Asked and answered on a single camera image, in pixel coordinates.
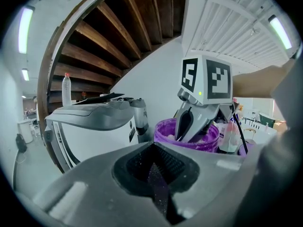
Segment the plastic bottle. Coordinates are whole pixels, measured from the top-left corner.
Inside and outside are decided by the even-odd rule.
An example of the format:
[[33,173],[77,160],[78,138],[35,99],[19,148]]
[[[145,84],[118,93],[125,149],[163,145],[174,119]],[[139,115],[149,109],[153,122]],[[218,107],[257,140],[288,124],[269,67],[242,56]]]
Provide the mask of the plastic bottle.
[[62,82],[62,103],[63,106],[71,105],[71,80],[69,73],[65,74]]

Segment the ceiling light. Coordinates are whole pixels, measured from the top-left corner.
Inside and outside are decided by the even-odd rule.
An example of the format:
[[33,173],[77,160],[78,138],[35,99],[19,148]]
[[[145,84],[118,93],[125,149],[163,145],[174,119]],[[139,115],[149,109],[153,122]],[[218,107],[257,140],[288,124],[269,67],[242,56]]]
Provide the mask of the ceiling light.
[[280,20],[275,16],[271,16],[268,21],[270,22],[271,26],[274,28],[280,39],[282,40],[282,43],[286,49],[290,49],[292,47],[292,44],[290,43],[290,40],[280,22]]
[[28,70],[27,69],[22,69],[22,74],[23,74],[24,80],[29,81]]
[[29,29],[29,23],[32,18],[34,9],[26,7],[22,11],[22,16],[19,25],[19,37],[18,37],[18,46],[19,52],[21,54],[27,53],[27,34]]

